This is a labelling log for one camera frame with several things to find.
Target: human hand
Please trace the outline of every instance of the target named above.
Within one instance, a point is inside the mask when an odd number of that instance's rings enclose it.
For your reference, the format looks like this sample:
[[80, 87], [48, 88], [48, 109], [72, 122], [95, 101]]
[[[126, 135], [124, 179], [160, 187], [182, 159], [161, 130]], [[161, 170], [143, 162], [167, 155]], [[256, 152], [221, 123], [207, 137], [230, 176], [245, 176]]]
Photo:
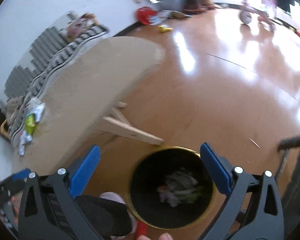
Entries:
[[[151, 240], [151, 239], [146, 236], [139, 236], [137, 240]], [[161, 236], [159, 236], [158, 240], [173, 240], [173, 238], [170, 234], [164, 233]]]

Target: metal screw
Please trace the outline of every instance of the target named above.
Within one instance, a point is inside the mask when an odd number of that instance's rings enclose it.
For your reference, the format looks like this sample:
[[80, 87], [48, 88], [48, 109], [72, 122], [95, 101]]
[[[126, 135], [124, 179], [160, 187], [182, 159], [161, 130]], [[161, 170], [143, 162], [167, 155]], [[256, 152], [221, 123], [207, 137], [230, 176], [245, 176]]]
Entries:
[[234, 171], [235, 171], [236, 173], [243, 173], [243, 168], [237, 166], [237, 167], [234, 168]]
[[29, 174], [29, 178], [33, 179], [34, 177], [35, 177], [35, 172], [31, 172], [31, 173]]
[[272, 176], [272, 173], [271, 173], [271, 171], [265, 171], [265, 175], [266, 175], [267, 177], [271, 177], [271, 176]]
[[61, 168], [61, 169], [58, 170], [58, 174], [59, 175], [63, 175], [65, 173], [66, 173], [66, 169], [65, 168]]

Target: wall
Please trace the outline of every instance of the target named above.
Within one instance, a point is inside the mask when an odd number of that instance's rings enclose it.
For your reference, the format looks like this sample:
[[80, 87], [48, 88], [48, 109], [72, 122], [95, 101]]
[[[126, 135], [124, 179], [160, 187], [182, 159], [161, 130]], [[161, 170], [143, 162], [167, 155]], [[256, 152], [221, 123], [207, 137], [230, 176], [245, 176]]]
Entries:
[[[23, 53], [55, 20], [73, 10], [93, 12], [114, 35], [135, 23], [134, 12], [148, 5], [133, 0], [4, 0], [0, 5], [0, 98], [4, 84]], [[0, 179], [11, 174], [12, 149], [0, 137]]]

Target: wooden table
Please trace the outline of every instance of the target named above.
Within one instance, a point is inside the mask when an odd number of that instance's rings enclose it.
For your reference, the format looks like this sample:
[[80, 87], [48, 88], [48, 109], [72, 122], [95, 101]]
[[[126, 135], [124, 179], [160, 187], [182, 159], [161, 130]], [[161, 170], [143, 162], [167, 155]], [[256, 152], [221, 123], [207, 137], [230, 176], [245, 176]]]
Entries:
[[151, 41], [114, 37], [65, 67], [42, 98], [46, 108], [33, 142], [24, 156], [13, 156], [13, 172], [28, 167], [51, 174], [78, 157], [85, 138], [100, 130], [160, 144], [162, 139], [105, 116], [163, 55]]

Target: wooden floor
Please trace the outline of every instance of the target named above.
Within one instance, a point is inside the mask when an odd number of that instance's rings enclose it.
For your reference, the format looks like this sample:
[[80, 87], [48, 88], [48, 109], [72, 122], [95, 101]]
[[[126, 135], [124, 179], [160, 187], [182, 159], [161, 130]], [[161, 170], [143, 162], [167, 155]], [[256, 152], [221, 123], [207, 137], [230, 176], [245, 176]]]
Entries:
[[[173, 31], [143, 26], [129, 35], [166, 50], [165, 60], [135, 88], [122, 111], [129, 122], [165, 140], [165, 146], [199, 150], [209, 142], [219, 155], [245, 171], [273, 173], [276, 145], [300, 134], [300, 38], [277, 25], [275, 33], [256, 18], [242, 25], [238, 11], [217, 9], [166, 22]], [[101, 162], [85, 193], [114, 191], [126, 197], [133, 167], [156, 147], [104, 134], [86, 144], [101, 146]], [[280, 180], [289, 182], [295, 154]], [[209, 214], [196, 225], [171, 231], [175, 240], [194, 240], [204, 231], [224, 197], [217, 194]], [[158, 239], [163, 230], [151, 228]]]

